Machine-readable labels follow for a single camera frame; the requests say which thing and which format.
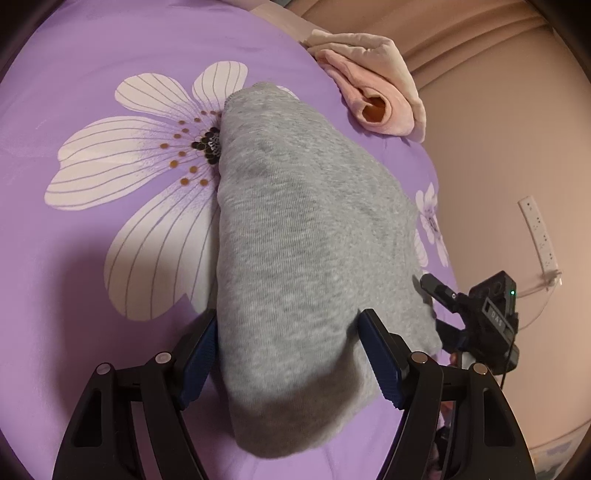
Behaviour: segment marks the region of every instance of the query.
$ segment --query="gray cloth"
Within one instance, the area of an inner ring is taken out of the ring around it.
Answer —
[[[238,445],[275,458],[329,440],[379,392],[360,310],[412,350],[441,343],[413,286],[417,209],[382,165],[269,83],[230,96],[220,141],[222,375]]]

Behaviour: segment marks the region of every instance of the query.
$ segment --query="white flower pattern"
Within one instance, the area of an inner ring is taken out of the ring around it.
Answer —
[[[439,223],[437,222],[437,216],[435,214],[437,210],[437,195],[435,194],[433,183],[429,184],[425,193],[423,193],[422,190],[419,190],[415,195],[415,201],[417,203],[418,211],[420,212],[421,224],[427,234],[427,240],[429,240],[430,244],[435,244],[441,264],[444,267],[448,267],[449,260],[447,248],[443,242],[443,236],[441,235]]]
[[[243,63],[219,61],[195,80],[194,98],[165,75],[127,78],[115,99],[129,110],[161,119],[104,118],[59,149],[60,169],[45,201],[61,210],[102,205],[164,172],[178,171],[173,184],[124,224],[106,256],[109,298],[129,319],[156,318],[184,295],[200,312],[214,295],[219,120],[226,98],[242,89],[247,73]]]
[[[429,265],[429,257],[427,256],[427,250],[425,250],[425,245],[421,240],[421,235],[418,233],[418,230],[415,229],[414,231],[414,249],[417,254],[418,264],[425,269],[427,265]]]

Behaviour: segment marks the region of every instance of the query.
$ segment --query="wall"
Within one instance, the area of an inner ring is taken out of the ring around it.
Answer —
[[[421,90],[440,180],[439,220],[460,287],[505,269],[518,291],[541,268],[517,201],[540,207],[564,284],[518,336],[505,394],[528,446],[591,419],[591,85],[551,30],[500,43]],[[526,325],[548,300],[518,300]]]

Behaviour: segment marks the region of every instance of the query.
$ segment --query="power strip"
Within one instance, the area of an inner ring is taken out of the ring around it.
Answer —
[[[560,276],[560,270],[558,269],[558,261],[556,260],[556,254],[554,253],[544,219],[532,196],[520,200],[519,207],[530,228],[531,237],[534,240],[535,249],[538,252],[540,264],[544,272],[544,278],[547,284],[552,286],[556,284]]]

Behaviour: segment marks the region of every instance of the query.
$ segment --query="pink curtain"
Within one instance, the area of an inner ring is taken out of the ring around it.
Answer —
[[[421,88],[544,19],[525,0],[293,0],[287,7],[331,33],[394,40]]]

